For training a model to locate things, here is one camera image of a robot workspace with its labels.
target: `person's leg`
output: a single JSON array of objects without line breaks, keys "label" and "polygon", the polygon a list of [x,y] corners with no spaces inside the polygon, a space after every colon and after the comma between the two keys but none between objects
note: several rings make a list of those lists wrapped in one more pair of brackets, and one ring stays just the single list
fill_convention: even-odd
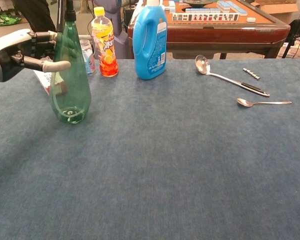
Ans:
[{"label": "person's leg", "polygon": [[35,32],[56,31],[46,0],[12,0]]}]

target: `blue detergent bottle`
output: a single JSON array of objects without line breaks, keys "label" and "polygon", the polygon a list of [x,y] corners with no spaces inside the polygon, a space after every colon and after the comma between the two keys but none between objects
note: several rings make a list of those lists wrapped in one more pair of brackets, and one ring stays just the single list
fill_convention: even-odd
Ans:
[{"label": "blue detergent bottle", "polygon": [[149,80],[166,68],[167,17],[159,0],[147,0],[134,25],[132,46],[137,76]]}]

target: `green bag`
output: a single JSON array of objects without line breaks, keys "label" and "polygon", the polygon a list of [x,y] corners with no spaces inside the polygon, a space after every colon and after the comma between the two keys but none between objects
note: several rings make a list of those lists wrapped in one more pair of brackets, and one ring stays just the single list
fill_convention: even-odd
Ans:
[{"label": "green bag", "polygon": [[15,25],[15,24],[18,24],[21,20],[22,19],[17,16],[2,14],[2,15],[0,15],[0,27]]}]

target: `black handle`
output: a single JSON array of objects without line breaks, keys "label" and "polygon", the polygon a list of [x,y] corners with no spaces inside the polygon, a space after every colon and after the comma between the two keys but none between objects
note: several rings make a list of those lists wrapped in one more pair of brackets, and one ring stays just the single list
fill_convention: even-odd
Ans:
[{"label": "black handle", "polygon": [[253,85],[250,85],[248,83],[242,82],[241,85],[245,86],[247,88],[253,89],[253,90],[257,91],[257,92],[264,93],[264,91],[262,91],[260,88],[258,88],[256,86],[253,86]]}]

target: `green plastic bottle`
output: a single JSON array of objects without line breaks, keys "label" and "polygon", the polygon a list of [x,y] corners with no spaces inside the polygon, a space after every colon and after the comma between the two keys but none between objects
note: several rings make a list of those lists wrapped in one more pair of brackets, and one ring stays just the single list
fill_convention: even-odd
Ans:
[{"label": "green plastic bottle", "polygon": [[64,31],[58,33],[53,61],[69,61],[71,67],[52,74],[49,98],[61,122],[77,124],[87,115],[91,92],[75,23],[73,0],[66,2],[64,19]]}]

